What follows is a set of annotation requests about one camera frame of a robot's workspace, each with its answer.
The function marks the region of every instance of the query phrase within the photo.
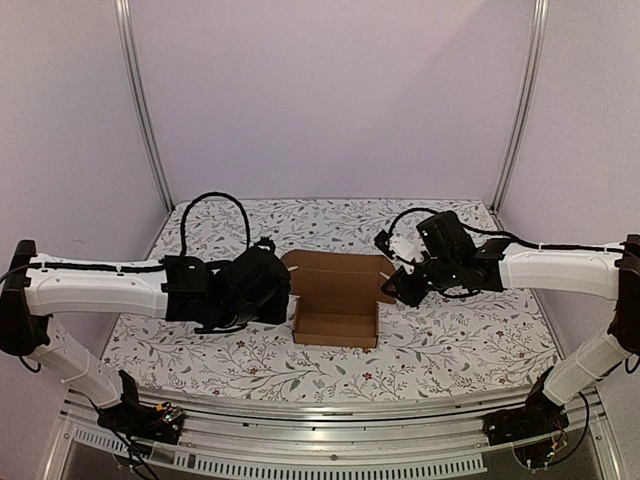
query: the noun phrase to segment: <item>white wall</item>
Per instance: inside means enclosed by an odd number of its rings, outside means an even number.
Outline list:
[[[0,4],[0,158],[0,270],[22,238],[74,258],[145,252],[164,213],[112,1]],[[112,317],[65,322],[96,352]],[[4,354],[0,375],[0,478],[33,480],[65,388]]]
[[[132,2],[174,196],[490,200],[533,5]]]
[[[640,232],[640,3],[552,2],[531,116],[502,218],[533,241],[602,243]],[[613,303],[546,293],[570,350]],[[599,386],[629,478],[640,471],[640,377]]]

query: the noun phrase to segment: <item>vertical metal post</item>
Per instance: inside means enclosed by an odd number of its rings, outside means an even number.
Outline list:
[[[140,131],[144,141],[149,164],[153,173],[153,179],[156,182],[158,193],[162,204],[167,212],[171,212],[175,206],[169,190],[167,177],[160,159],[160,152],[156,143],[156,137],[153,133],[153,125],[151,116],[147,107],[147,99],[142,86],[142,76],[140,73],[140,65],[138,63],[138,54],[133,37],[133,26],[131,24],[131,12],[129,10],[129,0],[115,0],[116,19],[118,29],[120,30],[120,41],[122,42],[122,51],[124,53],[125,65],[129,75],[129,84],[133,101],[140,122]]]
[[[531,40],[529,43],[529,52],[527,54],[527,63],[522,82],[522,90],[520,92],[520,101],[516,112],[515,122],[509,137],[507,153],[502,164],[500,179],[493,196],[490,209],[498,214],[504,205],[509,183],[513,175],[513,169],[518,158],[518,151],[524,136],[524,130],[527,123],[527,116],[531,107],[533,98],[533,90],[535,87],[538,66],[540,63],[540,55],[542,54],[542,45],[544,42],[544,34],[547,25],[547,13],[549,10],[549,0],[536,0],[533,24],[531,26]]]

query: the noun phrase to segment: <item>table surface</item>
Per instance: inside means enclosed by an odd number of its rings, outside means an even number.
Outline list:
[[[415,206],[453,210],[463,222],[493,229],[475,201],[243,201],[254,240],[271,237],[279,255],[303,248],[379,253],[373,238],[399,212]],[[171,215],[151,257],[177,254],[186,204]],[[398,232],[417,240],[413,214]],[[187,221],[188,253],[233,259],[244,248],[237,208],[207,201]],[[484,238],[475,237],[481,243]],[[557,361],[557,351],[528,291],[482,293],[466,300],[429,295],[419,308],[381,305],[379,346],[352,349],[295,345],[287,322],[254,323],[240,333],[196,335],[195,323],[121,315],[103,359],[139,383],[184,393],[295,402],[406,400],[523,386]]]

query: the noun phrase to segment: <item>box flap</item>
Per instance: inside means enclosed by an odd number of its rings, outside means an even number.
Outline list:
[[[282,257],[282,262],[289,268],[296,267],[291,271],[293,295],[395,303],[380,290],[395,272],[393,264],[382,255],[293,250]]]

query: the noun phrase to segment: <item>cardboard box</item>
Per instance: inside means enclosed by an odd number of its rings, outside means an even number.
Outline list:
[[[374,348],[378,304],[394,304],[380,287],[395,272],[382,255],[293,250],[282,257],[297,295],[293,340],[307,345]]]

